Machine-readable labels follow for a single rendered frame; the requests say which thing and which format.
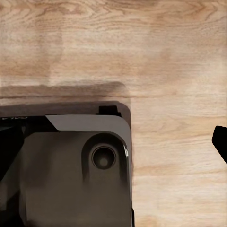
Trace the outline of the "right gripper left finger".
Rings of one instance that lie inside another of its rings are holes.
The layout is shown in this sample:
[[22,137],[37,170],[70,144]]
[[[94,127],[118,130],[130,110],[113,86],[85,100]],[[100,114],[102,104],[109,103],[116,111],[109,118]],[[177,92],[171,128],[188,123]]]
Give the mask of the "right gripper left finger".
[[24,143],[24,135],[20,126],[0,131],[0,182]]

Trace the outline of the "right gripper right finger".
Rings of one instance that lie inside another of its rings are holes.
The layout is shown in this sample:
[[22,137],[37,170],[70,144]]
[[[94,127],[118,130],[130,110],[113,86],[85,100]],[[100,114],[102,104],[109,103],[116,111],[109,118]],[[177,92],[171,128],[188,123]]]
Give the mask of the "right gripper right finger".
[[227,164],[227,128],[226,127],[216,126],[212,137],[212,143]]

